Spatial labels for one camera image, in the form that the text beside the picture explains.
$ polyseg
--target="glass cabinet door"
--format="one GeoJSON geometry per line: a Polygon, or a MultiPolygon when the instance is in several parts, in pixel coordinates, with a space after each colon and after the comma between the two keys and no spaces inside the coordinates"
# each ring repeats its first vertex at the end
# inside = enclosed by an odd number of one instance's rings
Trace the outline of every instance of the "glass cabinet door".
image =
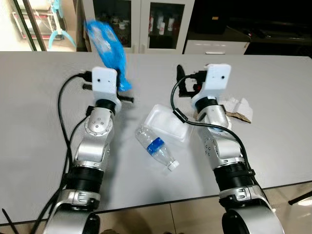
{"type": "Polygon", "coordinates": [[[140,0],[84,0],[83,4],[87,20],[108,23],[126,52],[138,52],[140,0]]]}
{"type": "Polygon", "coordinates": [[[193,0],[147,0],[141,8],[141,53],[182,54],[193,0]]]}

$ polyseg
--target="plastic bottle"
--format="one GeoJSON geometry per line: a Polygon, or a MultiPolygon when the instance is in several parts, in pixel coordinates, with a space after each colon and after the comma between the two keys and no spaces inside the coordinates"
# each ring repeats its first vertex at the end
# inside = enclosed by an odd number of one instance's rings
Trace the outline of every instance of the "plastic bottle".
{"type": "Polygon", "coordinates": [[[165,142],[157,137],[148,126],[141,125],[136,130],[136,138],[154,159],[167,166],[170,171],[179,165],[178,161],[170,155],[165,142]]]}

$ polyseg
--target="tile floor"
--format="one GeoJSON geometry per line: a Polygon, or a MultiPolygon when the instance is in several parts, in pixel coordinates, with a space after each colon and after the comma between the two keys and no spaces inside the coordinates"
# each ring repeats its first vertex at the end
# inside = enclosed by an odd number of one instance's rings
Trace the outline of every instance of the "tile floor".
{"type": "MultiPolygon", "coordinates": [[[[312,183],[268,189],[266,194],[279,217],[286,234],[312,233],[312,205],[290,206],[287,201],[309,192],[312,183]]],[[[100,214],[100,231],[114,229],[119,234],[223,234],[223,208],[218,197],[150,206],[100,214]]],[[[32,224],[17,225],[20,234],[28,234],[32,224]]],[[[38,234],[43,231],[40,225],[38,234]]],[[[0,233],[13,234],[10,227],[0,227],[0,233]]]]}

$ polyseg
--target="robotic arm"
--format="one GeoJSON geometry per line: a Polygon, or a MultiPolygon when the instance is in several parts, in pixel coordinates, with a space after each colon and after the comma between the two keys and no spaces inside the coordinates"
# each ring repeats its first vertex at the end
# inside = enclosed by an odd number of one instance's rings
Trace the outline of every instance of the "robotic arm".
{"type": "MultiPolygon", "coordinates": [[[[229,118],[217,102],[226,88],[230,72],[228,64],[209,64],[206,71],[185,76],[183,68],[178,66],[179,96],[192,98],[191,104],[201,123],[231,129],[229,118]],[[185,88],[186,77],[196,80],[193,92],[185,88]]],[[[174,113],[180,119],[184,118],[179,110],[174,113]]],[[[224,234],[283,234],[277,216],[254,177],[240,139],[233,132],[217,127],[202,126],[198,134],[220,189],[219,203],[226,210],[222,218],[224,234]]]]}
{"type": "Polygon", "coordinates": [[[98,234],[99,217],[92,214],[100,202],[100,186],[114,136],[114,116],[121,110],[117,98],[117,72],[96,67],[92,70],[95,107],[86,118],[83,139],[73,168],[66,176],[47,221],[44,234],[98,234]]]}

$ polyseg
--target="white drawer unit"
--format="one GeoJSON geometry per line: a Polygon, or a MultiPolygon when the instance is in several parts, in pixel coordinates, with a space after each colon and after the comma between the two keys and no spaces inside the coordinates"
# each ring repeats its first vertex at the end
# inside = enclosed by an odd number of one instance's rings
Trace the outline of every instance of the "white drawer unit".
{"type": "Polygon", "coordinates": [[[243,55],[249,42],[188,40],[184,54],[197,55],[243,55]]]}

